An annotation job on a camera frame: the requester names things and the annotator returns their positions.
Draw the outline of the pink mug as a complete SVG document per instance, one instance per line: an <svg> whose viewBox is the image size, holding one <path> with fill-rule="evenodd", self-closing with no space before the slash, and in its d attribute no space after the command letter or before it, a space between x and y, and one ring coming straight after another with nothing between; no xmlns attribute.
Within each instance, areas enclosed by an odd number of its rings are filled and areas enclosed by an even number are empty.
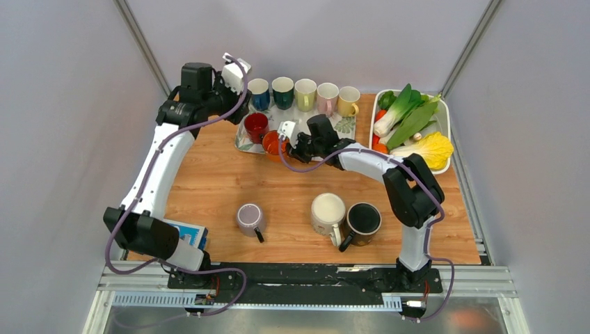
<svg viewBox="0 0 590 334"><path fill-rule="evenodd" d="M317 87L317 110L320 114L332 117L337 109L340 90L333 83L321 83Z"/></svg>

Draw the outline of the orange mug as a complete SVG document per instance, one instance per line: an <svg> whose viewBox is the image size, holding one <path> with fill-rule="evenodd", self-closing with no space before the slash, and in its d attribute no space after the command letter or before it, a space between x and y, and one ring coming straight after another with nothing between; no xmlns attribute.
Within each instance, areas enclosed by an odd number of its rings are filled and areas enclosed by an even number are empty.
<svg viewBox="0 0 590 334"><path fill-rule="evenodd" d="M274 162L281 162L280 154L283 156L285 161L289 161L287 154L288 139L282 141L282 145L279 146L279 134L276 130L267 132L262 139L262 147L264 149L266 157Z"/></svg>

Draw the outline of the pale yellow mug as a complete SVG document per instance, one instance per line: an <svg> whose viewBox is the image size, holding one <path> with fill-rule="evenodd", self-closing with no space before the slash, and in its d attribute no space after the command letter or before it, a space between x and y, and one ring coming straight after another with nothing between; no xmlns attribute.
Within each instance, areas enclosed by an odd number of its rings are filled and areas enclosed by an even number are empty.
<svg viewBox="0 0 590 334"><path fill-rule="evenodd" d="M358 100L360 99L360 91L352 86L345 86L340 88L337 112L342 117L354 117L359 113Z"/></svg>

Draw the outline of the light green faceted mug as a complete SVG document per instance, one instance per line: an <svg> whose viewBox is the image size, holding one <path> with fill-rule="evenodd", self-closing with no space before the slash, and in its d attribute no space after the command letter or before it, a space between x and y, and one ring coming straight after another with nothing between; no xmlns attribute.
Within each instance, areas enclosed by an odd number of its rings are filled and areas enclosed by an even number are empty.
<svg viewBox="0 0 590 334"><path fill-rule="evenodd" d="M317 84L311 79L299 79L294 84L296 107L301 112L313 110L316 101Z"/></svg>

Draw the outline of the blue mug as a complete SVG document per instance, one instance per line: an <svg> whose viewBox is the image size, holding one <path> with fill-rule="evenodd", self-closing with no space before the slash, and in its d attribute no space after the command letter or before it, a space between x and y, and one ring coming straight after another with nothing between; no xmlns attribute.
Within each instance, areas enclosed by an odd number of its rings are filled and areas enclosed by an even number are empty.
<svg viewBox="0 0 590 334"><path fill-rule="evenodd" d="M252 79L248 82L248 89L253 107L257 111L266 111L270 105L269 82L261 78Z"/></svg>

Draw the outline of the red mug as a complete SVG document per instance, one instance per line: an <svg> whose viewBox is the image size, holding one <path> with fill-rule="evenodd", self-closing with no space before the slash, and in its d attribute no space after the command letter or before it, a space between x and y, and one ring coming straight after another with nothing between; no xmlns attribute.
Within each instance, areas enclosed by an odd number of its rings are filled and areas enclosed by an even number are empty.
<svg viewBox="0 0 590 334"><path fill-rule="evenodd" d="M244 129L254 144L261 144L262 139L269 131L269 120L263 113L252 113L246 116Z"/></svg>

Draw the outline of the teal mug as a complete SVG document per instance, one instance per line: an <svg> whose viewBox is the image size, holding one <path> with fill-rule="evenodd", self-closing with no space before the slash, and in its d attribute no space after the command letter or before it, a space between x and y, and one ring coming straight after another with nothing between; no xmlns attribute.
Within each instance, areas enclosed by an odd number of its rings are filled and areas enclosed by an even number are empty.
<svg viewBox="0 0 590 334"><path fill-rule="evenodd" d="M289 77L278 77L271 83L273 101L280 110L287 110L294 102L294 81Z"/></svg>

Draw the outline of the cream cat pattern mug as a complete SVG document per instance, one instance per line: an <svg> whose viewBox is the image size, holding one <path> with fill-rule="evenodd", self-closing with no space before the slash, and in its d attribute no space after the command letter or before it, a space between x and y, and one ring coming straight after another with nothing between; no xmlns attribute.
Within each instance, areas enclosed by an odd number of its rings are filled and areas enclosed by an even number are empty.
<svg viewBox="0 0 590 334"><path fill-rule="evenodd" d="M311 226L316 233L330 237L333 245L338 247L342 243L340 226L345 214L343 199L334 193L321 193L312 201Z"/></svg>

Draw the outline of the mauve mug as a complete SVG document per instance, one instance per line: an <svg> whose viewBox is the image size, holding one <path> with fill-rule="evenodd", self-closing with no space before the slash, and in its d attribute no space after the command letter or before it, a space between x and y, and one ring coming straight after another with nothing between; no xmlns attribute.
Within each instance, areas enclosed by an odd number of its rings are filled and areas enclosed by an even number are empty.
<svg viewBox="0 0 590 334"><path fill-rule="evenodd" d="M255 237L260 243L264 243L263 232L267 223L262 208L254 203L242 205L236 214L237 226L241 233L247 237Z"/></svg>

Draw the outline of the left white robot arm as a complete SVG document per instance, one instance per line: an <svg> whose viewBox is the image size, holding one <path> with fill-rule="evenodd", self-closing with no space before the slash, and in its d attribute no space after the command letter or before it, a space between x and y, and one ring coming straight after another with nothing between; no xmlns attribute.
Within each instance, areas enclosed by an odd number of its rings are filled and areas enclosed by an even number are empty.
<svg viewBox="0 0 590 334"><path fill-rule="evenodd" d="M133 187L118 207L105 209L103 221L111 234L104 258L112 272L126 273L111 262L111 247L117 244L186 272L196 288L212 281L213 270L203 263L206 253L183 240L179 230L164 221L164 214L180 164L200 129L222 120L238 125L249 112L251 66L240 58L224 58L220 71L207 63L183 65L180 85L159 107L150 151Z"/></svg>

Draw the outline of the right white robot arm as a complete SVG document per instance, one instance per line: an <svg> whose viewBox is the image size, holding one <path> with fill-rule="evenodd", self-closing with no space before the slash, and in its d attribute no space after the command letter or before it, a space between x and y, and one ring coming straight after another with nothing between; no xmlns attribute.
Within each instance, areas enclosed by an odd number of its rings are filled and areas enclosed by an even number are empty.
<svg viewBox="0 0 590 334"><path fill-rule="evenodd" d="M296 122L283 121L278 127L281 141L287 141L286 154L308 164L320 164L356 172L382 183L394 215L402 223L402 248L397 282L406 291L424 283L424 268L431 265L429 235L431 226L444 217L445 196L424 158L418 154L394 157L380 153L350 138L340 138L325 115L308 119L309 131L299 130Z"/></svg>

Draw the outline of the black floral mug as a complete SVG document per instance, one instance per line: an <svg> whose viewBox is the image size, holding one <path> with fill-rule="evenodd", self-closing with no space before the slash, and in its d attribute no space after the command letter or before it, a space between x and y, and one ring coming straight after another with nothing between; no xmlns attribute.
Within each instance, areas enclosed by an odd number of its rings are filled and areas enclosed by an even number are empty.
<svg viewBox="0 0 590 334"><path fill-rule="evenodd" d="M342 241L338 246L344 252L349 246L366 246L381 228L379 210L366 202L358 202L348 208L340 226Z"/></svg>

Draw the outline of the red tomato toy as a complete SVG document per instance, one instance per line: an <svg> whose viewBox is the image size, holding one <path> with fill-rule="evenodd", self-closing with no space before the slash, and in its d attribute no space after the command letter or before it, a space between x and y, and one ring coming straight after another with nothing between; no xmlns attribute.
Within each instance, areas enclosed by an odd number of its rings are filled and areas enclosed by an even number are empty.
<svg viewBox="0 0 590 334"><path fill-rule="evenodd" d="M381 109L379 112L376 113L374 122L379 121L388 111L385 109Z"/></svg>

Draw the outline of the blue booklet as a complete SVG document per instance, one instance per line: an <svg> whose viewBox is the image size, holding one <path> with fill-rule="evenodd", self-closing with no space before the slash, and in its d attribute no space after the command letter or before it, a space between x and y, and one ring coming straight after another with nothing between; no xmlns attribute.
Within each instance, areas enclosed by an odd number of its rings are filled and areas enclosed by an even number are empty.
<svg viewBox="0 0 590 334"><path fill-rule="evenodd" d="M175 227L180 234L180 238L185 240L191 246L200 250L205 250L209 230L201 225L192 225L180 221L164 219L164 222Z"/></svg>

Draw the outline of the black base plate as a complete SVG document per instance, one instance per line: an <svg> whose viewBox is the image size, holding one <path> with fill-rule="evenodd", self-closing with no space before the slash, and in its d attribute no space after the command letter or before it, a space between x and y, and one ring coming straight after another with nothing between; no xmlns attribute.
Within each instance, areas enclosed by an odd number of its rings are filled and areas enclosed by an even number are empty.
<svg viewBox="0 0 590 334"><path fill-rule="evenodd" d="M378 305L384 293L422 295L443 290L440 274L429 269L410 280L396 267L330 264L283 264L221 262L212 273L191 275L172 270L170 289L203 289L215 292L215 300L227 303L271 305Z"/></svg>

